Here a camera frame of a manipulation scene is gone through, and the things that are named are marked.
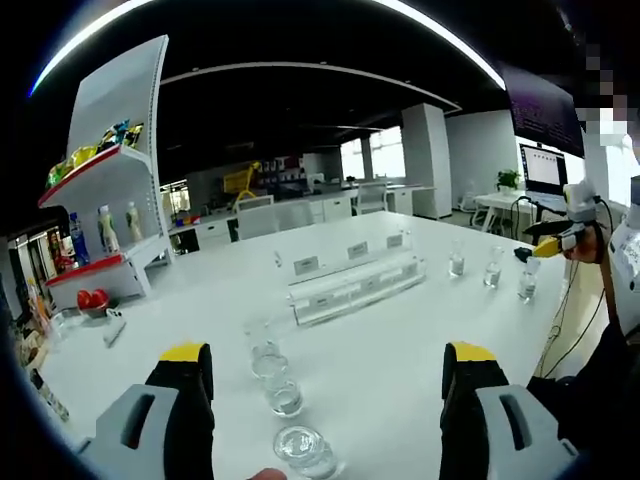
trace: display stand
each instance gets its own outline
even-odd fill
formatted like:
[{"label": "display stand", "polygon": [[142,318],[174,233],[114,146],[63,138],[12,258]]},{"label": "display stand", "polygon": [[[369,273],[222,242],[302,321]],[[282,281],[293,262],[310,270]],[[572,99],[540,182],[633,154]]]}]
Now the display stand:
[{"label": "display stand", "polygon": [[[67,158],[95,145],[112,125],[144,123],[136,148],[113,146],[70,172],[41,197],[41,208],[60,205],[82,225],[91,263],[47,282],[58,309],[76,305],[78,290],[102,288],[112,297],[149,295],[145,272],[154,259],[174,260],[162,210],[156,124],[160,72],[168,37],[123,53],[81,83],[71,118]],[[139,212],[143,240],[134,242],[126,222],[129,202]],[[98,209],[108,205],[121,250],[107,255],[98,231]]]}]

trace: glass cup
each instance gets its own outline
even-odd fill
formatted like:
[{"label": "glass cup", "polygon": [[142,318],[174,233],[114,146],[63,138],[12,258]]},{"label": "glass cup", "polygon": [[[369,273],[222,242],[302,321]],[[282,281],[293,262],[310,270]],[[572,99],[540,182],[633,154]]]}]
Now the glass cup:
[{"label": "glass cup", "polygon": [[327,480],[338,469],[329,443],[308,427],[280,430],[273,441],[273,451],[293,470],[310,480]]},{"label": "glass cup", "polygon": [[489,252],[489,263],[484,272],[484,284],[491,288],[496,288],[500,282],[500,273],[502,272],[502,256],[504,248],[497,245],[491,247]]},{"label": "glass cup", "polygon": [[274,360],[274,357],[281,357],[280,347],[269,328],[269,322],[265,320],[246,322],[244,334],[251,352],[251,367],[254,375],[260,376],[259,371],[261,370],[265,370],[268,374],[273,368],[271,364],[281,362],[281,360]]},{"label": "glass cup", "polygon": [[294,417],[302,410],[302,392],[285,373],[262,377],[265,398],[273,412],[280,417]]},{"label": "glass cup", "polygon": [[540,260],[534,257],[527,258],[527,266],[520,277],[518,295],[525,302],[531,300],[536,293],[537,275],[540,269]]},{"label": "glass cup", "polygon": [[454,240],[449,255],[449,275],[460,277],[464,273],[464,255],[462,254],[462,240]]},{"label": "glass cup", "polygon": [[289,360],[279,353],[254,356],[251,371],[261,380],[284,375],[289,369]]}]

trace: office chair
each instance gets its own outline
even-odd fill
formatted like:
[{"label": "office chair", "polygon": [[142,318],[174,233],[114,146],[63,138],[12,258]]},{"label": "office chair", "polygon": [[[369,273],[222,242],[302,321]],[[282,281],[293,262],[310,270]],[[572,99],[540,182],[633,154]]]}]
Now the office chair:
[{"label": "office chair", "polygon": [[275,206],[280,231],[313,225],[313,213],[308,200],[285,202]]},{"label": "office chair", "polygon": [[240,240],[269,235],[278,231],[275,205],[263,205],[238,211]]},{"label": "office chair", "polygon": [[358,215],[388,211],[387,186],[384,183],[361,183],[354,208]]}]

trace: black cable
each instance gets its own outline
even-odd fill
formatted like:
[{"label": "black cable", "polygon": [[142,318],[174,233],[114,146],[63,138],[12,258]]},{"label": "black cable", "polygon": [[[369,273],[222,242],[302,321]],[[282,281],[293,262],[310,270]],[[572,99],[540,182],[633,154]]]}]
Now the black cable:
[{"label": "black cable", "polygon": [[556,318],[558,318],[558,314],[560,313],[560,310],[562,310],[562,316],[560,317],[560,325],[557,326],[558,333],[555,337],[547,338],[547,341],[551,340],[551,343],[549,344],[549,347],[545,350],[544,354],[542,355],[542,359],[540,360],[540,375],[542,375],[542,372],[544,371],[544,362],[547,358],[547,355],[549,354],[549,351],[551,350],[551,347],[553,346],[553,343],[560,336],[560,334],[562,334],[562,326],[564,325],[564,314],[567,310],[567,305],[569,304],[569,293],[571,292],[571,286],[573,285],[573,282],[576,279],[576,276],[578,275],[578,268],[580,268],[580,263],[576,262],[575,260],[572,261],[571,268],[569,269],[569,286],[567,287],[567,291],[565,292],[564,297],[562,297],[562,301],[560,302],[560,306],[558,307],[556,314],[553,316],[553,320],[555,320]]},{"label": "black cable", "polygon": [[578,340],[575,341],[575,343],[571,346],[571,348],[560,357],[560,360],[558,360],[555,365],[553,367],[551,367],[551,370],[549,370],[547,372],[547,374],[544,376],[544,378],[548,378],[549,375],[551,375],[551,372],[553,372],[556,367],[558,365],[560,365],[560,362],[562,362],[562,360],[564,360],[565,358],[567,358],[567,355],[569,355],[574,348],[576,348],[578,346],[578,344],[580,343],[580,341],[582,340],[582,338],[584,337],[584,335],[587,333],[587,330],[589,330],[589,327],[591,326],[591,324],[593,323],[593,320],[596,318],[596,314],[598,313],[598,310],[600,310],[600,305],[602,305],[602,299],[604,298],[604,289],[602,289],[602,293],[600,294],[600,300],[598,300],[598,306],[596,307],[595,312],[593,312],[593,315],[591,316],[591,320],[589,320],[589,323],[587,323],[587,326],[585,327],[585,329],[582,331],[582,333],[580,334],[580,336],[578,337]]},{"label": "black cable", "polygon": [[609,208],[609,204],[604,200],[600,199],[600,203],[604,204],[607,209],[607,213],[609,214],[609,235],[611,235],[613,233],[613,217],[611,216],[611,209]]},{"label": "black cable", "polygon": [[[511,220],[511,238],[513,240],[517,240],[517,236],[518,236],[518,227],[520,226],[520,200],[529,200],[531,201],[531,199],[525,195],[521,195],[518,197],[518,199],[513,202],[511,204],[511,208],[509,209],[509,220]],[[517,226],[516,226],[516,234],[515,236],[513,235],[513,207],[518,206],[518,219],[517,219]]]}]

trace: red shelf edge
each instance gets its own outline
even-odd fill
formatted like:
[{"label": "red shelf edge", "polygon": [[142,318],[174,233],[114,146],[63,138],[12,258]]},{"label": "red shelf edge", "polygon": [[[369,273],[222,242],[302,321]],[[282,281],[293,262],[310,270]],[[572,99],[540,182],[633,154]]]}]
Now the red shelf edge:
[{"label": "red shelf edge", "polygon": [[80,165],[75,170],[72,170],[71,172],[69,172],[69,174],[66,177],[64,177],[62,180],[60,180],[60,182],[57,185],[51,187],[49,190],[44,192],[44,195],[42,195],[42,197],[40,197],[40,200],[38,200],[38,208],[42,208],[42,205],[47,200],[49,200],[54,193],[56,193],[58,190],[60,190],[67,183],[69,183],[71,180],[76,178],[78,175],[85,172],[86,170],[89,170],[94,165],[97,165],[100,162],[104,162],[107,158],[112,157],[113,155],[118,153],[121,147],[122,145],[114,145],[113,147],[107,148],[105,151],[100,152],[99,154],[91,157],[89,160],[87,160],[85,163]]},{"label": "red shelf edge", "polygon": [[89,265],[85,265],[84,267],[74,268],[65,273],[61,273],[60,275],[53,277],[51,280],[47,280],[45,285],[47,287],[53,287],[59,283],[66,282],[76,277],[82,277],[84,275],[89,275],[95,273],[99,270],[105,270],[107,268],[115,267],[116,265],[120,265],[124,261],[124,255],[122,253],[118,253],[111,257],[103,258],[102,260],[98,260],[97,262],[90,263]]}]

